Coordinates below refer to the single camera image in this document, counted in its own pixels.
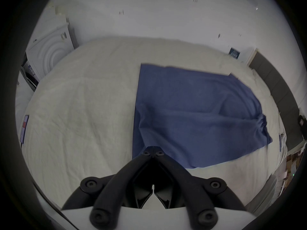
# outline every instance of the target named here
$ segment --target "black object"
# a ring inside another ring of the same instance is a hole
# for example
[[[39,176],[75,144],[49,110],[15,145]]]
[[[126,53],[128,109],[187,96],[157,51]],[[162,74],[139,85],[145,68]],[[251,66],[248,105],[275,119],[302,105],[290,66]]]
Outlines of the black object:
[[[307,120],[302,115],[300,115],[297,119],[297,122],[300,125],[304,140],[307,140]]]
[[[237,59],[239,57],[240,52],[235,50],[234,48],[231,48],[228,54],[231,55],[233,58]]]
[[[166,209],[186,207],[193,229],[211,229],[218,216],[214,207],[245,210],[220,178],[192,176],[160,147],[148,147],[117,174],[82,180],[62,210],[93,206],[91,223],[114,229],[121,206],[141,209],[154,193]]]

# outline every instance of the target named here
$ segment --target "blue towel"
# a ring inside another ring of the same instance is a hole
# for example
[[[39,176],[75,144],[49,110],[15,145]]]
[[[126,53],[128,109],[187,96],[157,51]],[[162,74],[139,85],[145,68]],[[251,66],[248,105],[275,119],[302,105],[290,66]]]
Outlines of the blue towel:
[[[230,74],[142,64],[133,153],[159,146],[185,168],[207,167],[272,142],[253,92]]]

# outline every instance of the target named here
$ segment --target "white bedsheet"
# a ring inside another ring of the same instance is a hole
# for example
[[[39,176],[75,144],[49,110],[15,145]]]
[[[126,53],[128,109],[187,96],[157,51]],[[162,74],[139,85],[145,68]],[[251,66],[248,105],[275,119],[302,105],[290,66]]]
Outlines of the white bedsheet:
[[[256,72],[229,55],[202,45],[146,38],[90,42],[39,83],[25,113],[29,121],[22,153],[42,191],[61,207],[83,178],[117,173],[131,160],[141,63],[233,73],[251,88],[273,142],[230,162],[188,170],[224,179],[244,205],[249,203],[286,153],[286,147],[279,151],[279,115],[269,89]]]

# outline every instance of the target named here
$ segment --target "white appliance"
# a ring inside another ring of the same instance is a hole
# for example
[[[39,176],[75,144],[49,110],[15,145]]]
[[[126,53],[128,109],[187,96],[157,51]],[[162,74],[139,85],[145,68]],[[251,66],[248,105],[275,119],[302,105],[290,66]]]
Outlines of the white appliance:
[[[74,50],[68,28],[66,17],[57,15],[53,6],[43,11],[26,49],[28,61],[38,81]]]

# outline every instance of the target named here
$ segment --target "black screw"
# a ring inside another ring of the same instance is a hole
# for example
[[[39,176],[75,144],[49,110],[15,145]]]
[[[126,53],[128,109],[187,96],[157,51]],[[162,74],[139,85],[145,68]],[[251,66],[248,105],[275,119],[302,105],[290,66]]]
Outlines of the black screw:
[[[145,155],[145,156],[150,156],[150,153],[147,152],[147,151],[144,151],[142,154]]]
[[[203,226],[211,226],[217,222],[217,214],[213,210],[204,210],[198,216],[198,222]]]
[[[213,188],[219,188],[221,184],[219,182],[211,182],[210,186],[212,186]]]
[[[163,151],[156,152],[156,156],[163,156],[165,153]]]
[[[110,221],[108,213],[102,209],[93,210],[90,220],[99,225],[107,225]]]
[[[95,182],[95,181],[88,181],[86,183],[86,186],[87,187],[96,187],[97,186],[97,182]]]

